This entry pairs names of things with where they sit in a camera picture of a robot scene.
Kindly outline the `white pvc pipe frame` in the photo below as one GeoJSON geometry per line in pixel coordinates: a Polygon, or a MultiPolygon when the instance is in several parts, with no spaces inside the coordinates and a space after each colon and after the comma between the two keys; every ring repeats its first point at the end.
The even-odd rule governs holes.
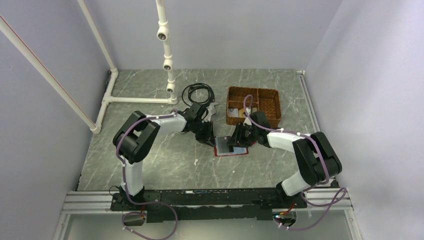
{"type": "Polygon", "coordinates": [[[83,0],[0,3],[0,134],[98,134],[119,75],[83,0]]]}

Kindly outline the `red leather card holder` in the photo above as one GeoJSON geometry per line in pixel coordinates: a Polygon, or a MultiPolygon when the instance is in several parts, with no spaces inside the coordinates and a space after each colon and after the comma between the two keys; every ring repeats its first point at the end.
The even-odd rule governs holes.
{"type": "Polygon", "coordinates": [[[239,156],[239,155],[249,154],[248,149],[245,147],[229,146],[228,145],[229,140],[230,140],[230,136],[215,137],[214,155],[216,157],[239,156]]]}

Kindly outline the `aluminium extrusion rail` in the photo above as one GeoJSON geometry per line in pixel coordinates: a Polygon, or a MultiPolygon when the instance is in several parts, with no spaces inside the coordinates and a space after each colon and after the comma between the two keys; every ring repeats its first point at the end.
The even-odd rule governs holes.
{"type": "MultiPolygon", "coordinates": [[[[305,193],[305,198],[319,206],[308,206],[301,211],[323,211],[327,206],[322,206],[324,204],[329,204],[336,194],[339,188],[318,188],[307,191],[305,193]]],[[[107,191],[70,191],[67,193],[64,203],[61,208],[62,214],[118,214],[118,213],[127,213],[129,211],[123,210],[111,210],[113,197],[107,191]]],[[[226,206],[230,207],[242,207],[241,204],[209,204],[206,206],[213,206],[217,208],[224,208],[226,206]]],[[[343,210],[343,211],[353,211],[353,205],[350,200],[349,194],[346,193],[345,197],[339,202],[332,205],[330,210],[343,210]]]]}

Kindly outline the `brown woven basket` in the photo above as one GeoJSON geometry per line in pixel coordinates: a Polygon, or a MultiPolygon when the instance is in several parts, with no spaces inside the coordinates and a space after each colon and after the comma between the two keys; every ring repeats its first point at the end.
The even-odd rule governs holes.
{"type": "Polygon", "coordinates": [[[256,107],[259,112],[263,112],[270,126],[276,128],[282,119],[280,96],[276,89],[268,88],[230,86],[226,101],[226,123],[235,126],[245,120],[244,117],[229,117],[228,109],[243,109],[244,99],[248,95],[252,98],[247,100],[246,106],[256,107]]]}

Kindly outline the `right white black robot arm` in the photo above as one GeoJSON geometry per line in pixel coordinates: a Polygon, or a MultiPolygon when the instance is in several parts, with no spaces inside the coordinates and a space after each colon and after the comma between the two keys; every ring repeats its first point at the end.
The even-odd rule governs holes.
{"type": "Polygon", "coordinates": [[[326,135],[317,131],[303,134],[272,128],[264,112],[256,111],[244,123],[238,123],[228,140],[229,147],[249,148],[260,144],[267,148],[294,153],[298,170],[278,183],[276,203],[287,208],[295,195],[318,184],[326,184],[342,172],[342,164],[326,135]]]}

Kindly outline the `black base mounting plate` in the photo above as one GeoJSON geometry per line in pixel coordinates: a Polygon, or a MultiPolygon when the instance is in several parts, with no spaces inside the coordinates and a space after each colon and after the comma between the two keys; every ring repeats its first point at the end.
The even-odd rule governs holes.
{"type": "Polygon", "coordinates": [[[164,221],[256,219],[272,220],[279,212],[305,209],[299,194],[286,196],[280,187],[145,190],[127,198],[112,195],[113,212],[145,213],[148,223],[164,221]]]}

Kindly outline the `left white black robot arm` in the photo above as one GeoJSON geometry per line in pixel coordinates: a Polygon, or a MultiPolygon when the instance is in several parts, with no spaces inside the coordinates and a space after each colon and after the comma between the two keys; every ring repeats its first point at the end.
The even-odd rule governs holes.
{"type": "Polygon", "coordinates": [[[211,121],[212,115],[216,114],[216,105],[215,102],[208,106],[193,103],[185,110],[172,110],[164,115],[148,115],[137,110],[129,116],[112,140],[115,154],[122,164],[119,191],[129,209],[137,210],[144,203],[143,160],[157,135],[191,132],[199,143],[216,146],[211,121]]]}

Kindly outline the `cards in basket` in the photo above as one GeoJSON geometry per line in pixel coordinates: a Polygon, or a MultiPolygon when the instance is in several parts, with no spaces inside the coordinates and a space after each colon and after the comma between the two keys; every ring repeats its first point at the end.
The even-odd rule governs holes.
{"type": "Polygon", "coordinates": [[[247,114],[254,113],[258,110],[257,107],[248,107],[247,111],[244,108],[229,108],[227,110],[227,115],[233,118],[246,118],[247,114]]]}

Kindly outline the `red handled adjustable wrench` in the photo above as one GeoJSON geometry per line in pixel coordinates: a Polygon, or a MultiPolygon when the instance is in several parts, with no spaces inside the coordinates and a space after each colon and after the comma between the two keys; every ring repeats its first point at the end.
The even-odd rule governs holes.
{"type": "Polygon", "coordinates": [[[209,106],[206,108],[209,116],[213,116],[217,113],[216,107],[218,105],[219,104],[217,102],[212,102],[212,103],[209,104],[209,106]]]}

